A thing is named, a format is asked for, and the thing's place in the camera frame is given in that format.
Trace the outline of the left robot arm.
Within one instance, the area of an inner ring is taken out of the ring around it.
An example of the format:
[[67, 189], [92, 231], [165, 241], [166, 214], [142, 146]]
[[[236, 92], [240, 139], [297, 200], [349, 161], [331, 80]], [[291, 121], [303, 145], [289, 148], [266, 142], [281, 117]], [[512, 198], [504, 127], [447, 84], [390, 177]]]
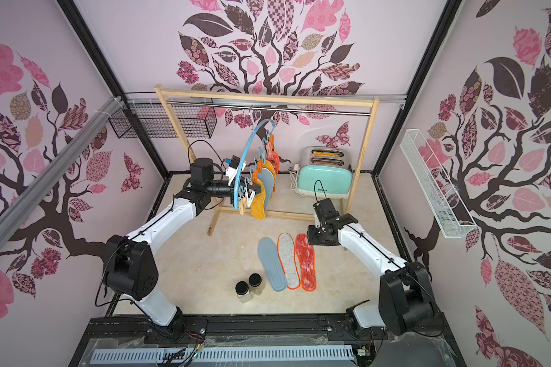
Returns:
[[232, 204], [246, 209], [259, 201], [265, 190], [247, 177], [241, 177], [243, 165], [237, 156], [227, 161], [223, 180], [214, 178], [220, 165], [209, 158], [197, 158], [190, 165], [191, 177], [174, 195], [161, 214], [127, 235], [113, 235], [107, 242], [108, 259], [104, 262], [102, 284], [128, 298], [157, 327], [177, 329], [183, 325], [182, 312], [157, 286], [159, 271], [155, 254], [183, 225], [198, 217], [213, 198], [230, 198]]

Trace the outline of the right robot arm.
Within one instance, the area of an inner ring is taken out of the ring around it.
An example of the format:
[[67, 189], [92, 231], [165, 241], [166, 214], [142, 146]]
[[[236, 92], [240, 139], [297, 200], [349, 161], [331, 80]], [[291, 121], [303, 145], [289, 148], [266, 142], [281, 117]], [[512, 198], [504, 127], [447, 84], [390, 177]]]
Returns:
[[376, 241], [350, 214], [339, 214], [329, 199], [313, 205], [315, 224], [308, 228], [310, 246], [341, 246], [352, 252], [379, 278], [376, 301], [347, 310], [359, 329], [384, 327], [394, 335], [414, 332], [439, 314], [425, 266], [394, 255]]

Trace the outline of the orange rimmed grey insole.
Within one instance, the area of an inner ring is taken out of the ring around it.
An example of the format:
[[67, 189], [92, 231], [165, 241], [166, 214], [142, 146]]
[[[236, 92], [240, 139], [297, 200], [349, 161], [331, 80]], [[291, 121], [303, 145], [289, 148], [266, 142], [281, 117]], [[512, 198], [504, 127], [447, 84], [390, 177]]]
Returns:
[[295, 243], [289, 233], [279, 235], [277, 243], [279, 260], [286, 276], [287, 288], [295, 290], [300, 287], [300, 277], [295, 260]]

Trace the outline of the grey blue insole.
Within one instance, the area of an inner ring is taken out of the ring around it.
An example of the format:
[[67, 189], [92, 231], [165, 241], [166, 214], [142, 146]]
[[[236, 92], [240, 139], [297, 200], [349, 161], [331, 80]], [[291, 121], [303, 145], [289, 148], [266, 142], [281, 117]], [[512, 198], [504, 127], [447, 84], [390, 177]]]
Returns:
[[284, 291], [288, 283], [274, 241], [268, 237], [261, 238], [257, 253], [272, 290]]

